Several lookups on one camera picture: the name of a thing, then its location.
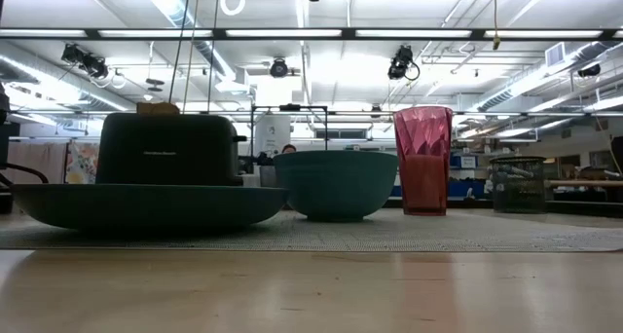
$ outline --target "air duct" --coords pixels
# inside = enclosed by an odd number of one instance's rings
[[[76,99],[84,105],[91,106],[97,103],[105,104],[106,108],[97,108],[97,110],[131,110],[134,103],[113,94],[107,90],[98,88],[89,81],[63,70],[50,62],[35,57],[27,51],[15,47],[8,42],[0,42],[0,63],[3,67],[11,69],[13,74],[27,74],[28,76],[18,76],[15,79],[7,79],[7,82],[16,82],[24,85],[42,84],[45,87],[53,87],[47,89],[50,93],[54,93],[59,102],[62,102],[64,96],[76,96]]]
[[[545,85],[554,79],[553,75],[581,68],[591,61],[595,61],[598,56],[602,56],[620,45],[620,42],[615,41],[593,42],[577,48],[575,51],[567,52],[565,61],[562,63],[548,66],[544,60],[540,61],[526,71],[513,76],[502,88],[493,89],[483,94],[478,103],[469,111],[487,111],[502,102]]]
[[[193,29],[194,26],[201,27],[192,13],[186,11],[186,3],[184,0],[151,0],[152,3],[161,11],[163,15],[171,22],[172,25],[184,28]],[[236,73],[230,67],[221,55],[216,50],[212,54],[212,43],[208,41],[194,41],[193,46],[197,51],[205,58],[210,66],[216,71],[216,75],[221,80],[229,79],[233,80],[236,77]]]

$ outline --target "rug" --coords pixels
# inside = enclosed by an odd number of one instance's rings
[[[445,217],[383,209],[360,223],[316,223],[294,211],[226,234],[133,239],[37,222],[2,223],[0,248],[120,248],[276,251],[569,252],[623,248],[623,229],[553,225],[449,210]]]

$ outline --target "bowl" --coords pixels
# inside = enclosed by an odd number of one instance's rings
[[[48,225],[88,231],[201,231],[271,218],[285,205],[278,188],[166,185],[13,185],[18,205]]]
[[[312,151],[275,157],[288,204],[313,221],[360,221],[391,194],[398,158],[387,153]]]

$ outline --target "wire basket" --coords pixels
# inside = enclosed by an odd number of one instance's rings
[[[491,159],[494,173],[494,210],[499,212],[545,212],[542,157]]]

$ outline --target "dark green plate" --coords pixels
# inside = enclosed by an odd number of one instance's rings
[[[14,185],[18,205],[38,221],[76,230],[235,228],[279,212],[278,188],[159,185]]]
[[[312,151],[275,157],[288,204],[314,221],[361,221],[391,194],[398,158],[386,153]]]

